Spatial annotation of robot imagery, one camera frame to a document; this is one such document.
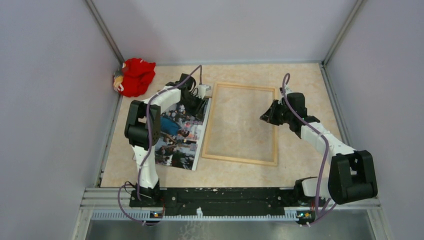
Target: plush toy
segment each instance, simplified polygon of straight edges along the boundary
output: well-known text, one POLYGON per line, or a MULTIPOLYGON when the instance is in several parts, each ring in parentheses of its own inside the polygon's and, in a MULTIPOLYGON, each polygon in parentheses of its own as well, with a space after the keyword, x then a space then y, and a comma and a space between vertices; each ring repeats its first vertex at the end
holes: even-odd
POLYGON ((141 58, 126 60, 113 74, 113 89, 126 97, 144 94, 155 76, 155 66, 141 58))

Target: wall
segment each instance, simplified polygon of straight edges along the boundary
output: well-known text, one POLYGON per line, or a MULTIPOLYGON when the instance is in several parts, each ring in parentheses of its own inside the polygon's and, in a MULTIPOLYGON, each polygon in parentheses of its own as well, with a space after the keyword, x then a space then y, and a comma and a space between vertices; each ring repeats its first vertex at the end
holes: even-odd
POLYGON ((368 1, 328 66, 354 146, 373 154, 395 239, 422 239, 424 1, 368 1))
POLYGON ((117 66, 82 0, 0 3, 0 239, 71 237, 117 66))
POLYGON ((168 64, 318 62, 355 0, 95 0, 124 58, 168 64))

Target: wooden table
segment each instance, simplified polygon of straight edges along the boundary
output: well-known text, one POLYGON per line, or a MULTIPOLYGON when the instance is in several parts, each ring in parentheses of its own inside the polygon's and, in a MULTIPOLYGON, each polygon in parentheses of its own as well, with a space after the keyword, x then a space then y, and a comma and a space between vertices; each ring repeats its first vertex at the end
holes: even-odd
MULTIPOLYGON (((102 187, 120 187, 125 181, 136 182, 134 152, 124 137, 131 101, 149 98, 166 83, 179 80, 181 73, 189 74, 195 67, 158 66, 155 69, 156 76, 146 94, 122 99, 102 187)), ((202 80, 204 84, 212 87, 215 82, 279 87, 286 73, 291 74, 289 87, 295 92, 304 93, 308 114, 320 119, 322 124, 340 139, 334 112, 317 63, 204 65, 202 80)), ((195 73, 194 78, 198 80, 199 73, 195 73)), ((322 156, 309 143, 299 139, 285 124, 278 128, 278 166, 200 158, 196 171, 163 165, 156 165, 156 170, 161 187, 292 187, 297 179, 317 176, 321 161, 322 156)), ((328 176, 329 169, 327 164, 325 176, 328 176)))

